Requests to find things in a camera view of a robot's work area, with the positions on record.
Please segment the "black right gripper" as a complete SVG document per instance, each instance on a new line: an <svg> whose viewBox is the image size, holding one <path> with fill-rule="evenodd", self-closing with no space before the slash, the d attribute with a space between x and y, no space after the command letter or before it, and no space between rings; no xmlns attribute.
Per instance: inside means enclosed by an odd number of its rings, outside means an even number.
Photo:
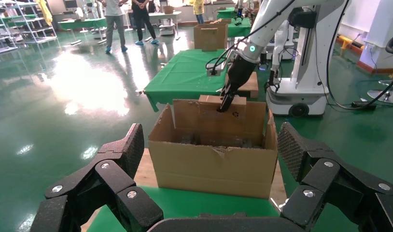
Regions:
<svg viewBox="0 0 393 232"><path fill-rule="evenodd" d="M235 56L228 69L228 80L225 84L225 90L220 94L222 103L217 108L217 112L223 113L229 109L236 91L249 80L256 66L256 63L245 60L241 55Z"/></svg>

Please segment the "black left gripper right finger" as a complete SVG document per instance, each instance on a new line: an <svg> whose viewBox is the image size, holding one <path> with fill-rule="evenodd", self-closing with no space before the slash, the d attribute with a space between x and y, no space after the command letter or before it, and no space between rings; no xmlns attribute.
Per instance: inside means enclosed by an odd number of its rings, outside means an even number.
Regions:
<svg viewBox="0 0 393 232"><path fill-rule="evenodd" d="M278 152L298 187L281 217L310 231L327 204L337 207L361 232L393 232L393 184L342 160L323 142L307 139L288 122Z"/></svg>

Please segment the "black idle gripper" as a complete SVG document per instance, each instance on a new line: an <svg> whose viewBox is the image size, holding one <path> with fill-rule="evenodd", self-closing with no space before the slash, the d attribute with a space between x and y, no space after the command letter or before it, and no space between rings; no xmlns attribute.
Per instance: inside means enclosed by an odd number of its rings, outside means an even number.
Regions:
<svg viewBox="0 0 393 232"><path fill-rule="evenodd" d="M276 70L276 71L271 70L271 71L270 71L269 79L268 79L268 81L267 81L267 82L265 83L265 85L264 85L265 92L267 92L267 90L268 90L269 88L275 87L274 92L277 93L277 91L278 91L279 88L280 88L280 81L279 81L279 79L278 79L278 74L279 74L279 71L278 71L278 70Z"/></svg>

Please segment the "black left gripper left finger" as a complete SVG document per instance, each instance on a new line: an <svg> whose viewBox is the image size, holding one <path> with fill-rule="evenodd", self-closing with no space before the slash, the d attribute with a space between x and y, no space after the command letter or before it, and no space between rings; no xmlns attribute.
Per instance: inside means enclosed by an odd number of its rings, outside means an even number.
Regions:
<svg viewBox="0 0 393 232"><path fill-rule="evenodd" d="M143 128L134 123L123 139L102 145L88 165L47 188L31 231L79 232L102 206L127 232L148 231L164 216L134 180L143 152Z"/></svg>

